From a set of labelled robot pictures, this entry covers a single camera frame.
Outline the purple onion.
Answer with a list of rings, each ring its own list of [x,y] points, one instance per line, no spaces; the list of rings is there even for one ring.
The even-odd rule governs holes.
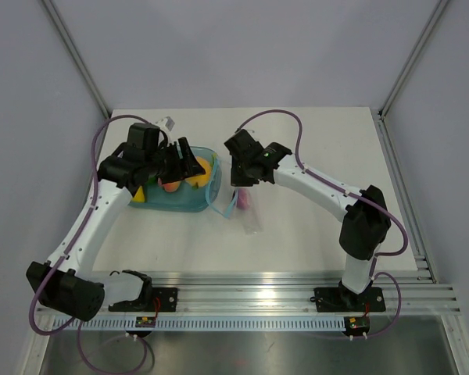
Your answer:
[[[238,190],[237,207],[241,210],[247,210],[252,205],[251,195],[248,189],[240,188]]]

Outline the clear zip top bag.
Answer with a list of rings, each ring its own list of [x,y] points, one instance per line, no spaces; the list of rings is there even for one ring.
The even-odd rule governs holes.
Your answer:
[[[205,186],[208,207],[226,220],[233,220],[247,235],[263,231],[256,192],[231,185],[231,162],[214,154],[212,173]]]

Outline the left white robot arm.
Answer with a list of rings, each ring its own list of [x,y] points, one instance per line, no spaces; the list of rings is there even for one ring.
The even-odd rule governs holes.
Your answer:
[[[152,278],[123,270],[105,281],[90,280],[98,252],[117,217],[150,179],[172,183],[196,177],[204,168],[186,137],[170,140],[174,122],[150,123],[137,117],[126,141],[101,162],[94,160],[88,200],[58,248],[43,262],[33,262],[27,280],[34,290],[29,317],[42,304],[80,321],[91,320],[107,305],[112,311],[145,311],[159,306]]]

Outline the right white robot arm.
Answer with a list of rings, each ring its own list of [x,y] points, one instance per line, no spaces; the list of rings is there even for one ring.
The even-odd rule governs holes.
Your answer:
[[[224,142],[231,156],[231,185],[252,187],[260,182],[288,188],[328,211],[341,223],[338,243],[346,253],[345,270],[336,288],[336,306],[358,309],[367,300],[374,255],[385,240],[391,220],[382,191],[362,190],[307,169],[297,153],[277,142],[262,146],[247,130]]]

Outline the yellow pear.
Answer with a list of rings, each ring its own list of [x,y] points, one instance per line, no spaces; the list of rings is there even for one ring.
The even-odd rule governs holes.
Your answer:
[[[144,187],[140,186],[132,198],[133,202],[146,203]]]

